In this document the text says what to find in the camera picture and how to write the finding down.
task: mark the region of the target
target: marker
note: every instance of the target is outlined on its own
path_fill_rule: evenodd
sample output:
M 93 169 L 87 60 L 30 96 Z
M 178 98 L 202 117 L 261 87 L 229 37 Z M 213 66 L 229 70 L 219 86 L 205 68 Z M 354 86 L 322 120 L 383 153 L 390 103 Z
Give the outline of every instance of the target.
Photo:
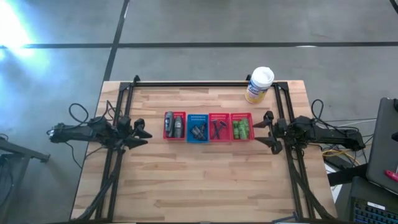
M 385 170 L 384 173 L 392 180 L 398 182 L 398 174 L 391 170 Z

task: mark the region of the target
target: green object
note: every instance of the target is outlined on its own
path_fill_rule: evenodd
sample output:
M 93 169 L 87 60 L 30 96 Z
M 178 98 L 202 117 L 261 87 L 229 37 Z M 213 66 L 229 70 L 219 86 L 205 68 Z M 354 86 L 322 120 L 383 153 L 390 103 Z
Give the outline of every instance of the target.
M 239 139 L 239 123 L 238 121 L 232 121 L 234 127 L 234 139 Z
M 240 137 L 240 139 L 248 138 L 248 132 L 246 131 L 246 125 L 244 125 L 243 121 L 239 122 L 239 137 Z
M 248 132 L 248 134 L 250 133 L 250 129 L 249 129 L 249 120 L 247 118 L 243 118 L 242 122 L 244 123 L 245 127 L 246 127 L 246 131 Z

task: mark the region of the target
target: plastic basket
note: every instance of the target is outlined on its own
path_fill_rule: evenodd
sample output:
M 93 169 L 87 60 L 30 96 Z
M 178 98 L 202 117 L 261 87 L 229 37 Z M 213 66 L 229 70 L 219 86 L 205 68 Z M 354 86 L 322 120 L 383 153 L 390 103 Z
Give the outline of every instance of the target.
M 166 130 L 165 130 L 165 126 L 163 124 L 163 138 L 167 139 L 167 140 L 184 140 L 185 136 L 187 135 L 187 130 L 186 130 L 186 121 L 187 121 L 187 117 L 186 117 L 186 112 L 184 111 L 178 111 L 178 112 L 174 112 L 173 111 L 173 117 L 176 118 L 177 116 L 181 116 L 182 117 L 182 126 L 183 126 L 183 130 L 182 130 L 182 138 L 168 138 L 166 137 Z
M 247 118 L 249 121 L 249 134 L 247 139 L 235 139 L 234 138 L 234 127 L 233 121 L 241 121 L 243 118 Z M 248 141 L 254 139 L 254 128 L 253 128 L 253 120 L 251 118 L 251 113 L 231 113 L 231 139 L 232 141 Z
M 221 128 L 220 121 L 226 124 L 218 131 L 218 138 L 215 129 L 215 123 L 217 128 Z M 229 121 L 229 113 L 210 113 L 209 114 L 209 137 L 210 142 L 226 142 L 231 140 L 231 122 Z
M 207 114 L 188 114 L 187 117 L 187 142 L 191 143 L 206 143 L 209 141 L 209 116 Z M 205 140 L 198 140 L 193 137 L 191 130 L 194 126 L 201 128 L 202 124 L 206 124 L 206 129 L 203 133 Z

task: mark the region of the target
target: blue basket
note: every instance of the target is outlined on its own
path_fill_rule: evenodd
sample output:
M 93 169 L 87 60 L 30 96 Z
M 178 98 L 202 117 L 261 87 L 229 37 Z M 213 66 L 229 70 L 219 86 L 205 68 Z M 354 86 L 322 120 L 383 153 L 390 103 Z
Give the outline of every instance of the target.
M 191 130 L 194 126 L 201 128 L 202 124 L 206 123 L 206 130 L 204 135 L 205 140 L 198 140 L 193 137 Z M 190 143 L 206 143 L 209 141 L 209 116 L 207 114 L 188 114 L 187 118 L 187 142 Z

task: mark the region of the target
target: red basket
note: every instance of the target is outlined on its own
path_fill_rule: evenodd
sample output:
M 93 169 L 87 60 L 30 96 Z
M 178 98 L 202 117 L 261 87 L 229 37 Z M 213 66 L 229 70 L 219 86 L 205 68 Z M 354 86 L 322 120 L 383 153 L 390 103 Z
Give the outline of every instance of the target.
M 249 120 L 249 131 L 250 131 L 249 136 L 248 136 L 247 139 L 235 139 L 233 137 L 234 127 L 233 127 L 232 122 L 233 121 L 240 121 L 243 118 L 247 118 Z M 254 139 L 254 128 L 253 128 L 253 120 L 251 118 L 251 113 L 231 113 L 231 123 L 230 123 L 230 125 L 231 125 L 230 130 L 231 130 L 231 139 L 232 139 L 232 141 L 248 141 L 248 140 L 253 140 Z
M 216 130 L 214 126 L 214 120 L 216 120 L 217 127 L 220 128 L 220 121 L 226 123 L 226 127 L 219 131 L 220 139 L 215 136 Z M 229 122 L 228 113 L 210 113 L 209 114 L 209 129 L 210 129 L 210 141 L 211 142 L 225 142 L 231 140 L 231 122 Z
M 183 126 L 183 136 L 182 138 L 168 138 L 166 137 L 166 130 L 164 129 L 164 124 L 163 124 L 163 139 L 167 139 L 167 140 L 184 140 L 185 136 L 187 135 L 187 114 L 184 111 L 178 111 L 178 112 L 174 112 L 173 111 L 173 116 L 174 118 L 176 118 L 177 116 L 181 116 L 182 117 L 182 126 Z

